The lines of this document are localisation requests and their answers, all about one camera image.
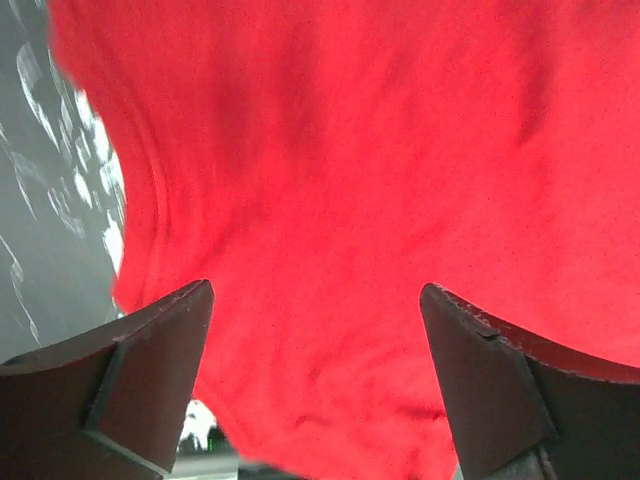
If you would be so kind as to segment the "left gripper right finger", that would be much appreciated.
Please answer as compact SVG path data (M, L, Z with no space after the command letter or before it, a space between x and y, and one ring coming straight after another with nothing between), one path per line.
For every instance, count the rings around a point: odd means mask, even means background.
M435 284L420 306L464 478L638 478L638 368L555 343Z

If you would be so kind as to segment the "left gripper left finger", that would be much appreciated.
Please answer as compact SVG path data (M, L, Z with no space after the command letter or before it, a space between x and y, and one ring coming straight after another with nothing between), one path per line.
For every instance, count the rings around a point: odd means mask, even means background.
M192 282L1 366L4 479L161 479L175 463L214 294Z

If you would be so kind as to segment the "dark red t-shirt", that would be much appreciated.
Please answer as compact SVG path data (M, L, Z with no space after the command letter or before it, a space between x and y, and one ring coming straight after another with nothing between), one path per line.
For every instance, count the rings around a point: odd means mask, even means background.
M195 397L312 479L448 479L419 294L639 361L635 1L54 1L124 176L114 287L216 293Z

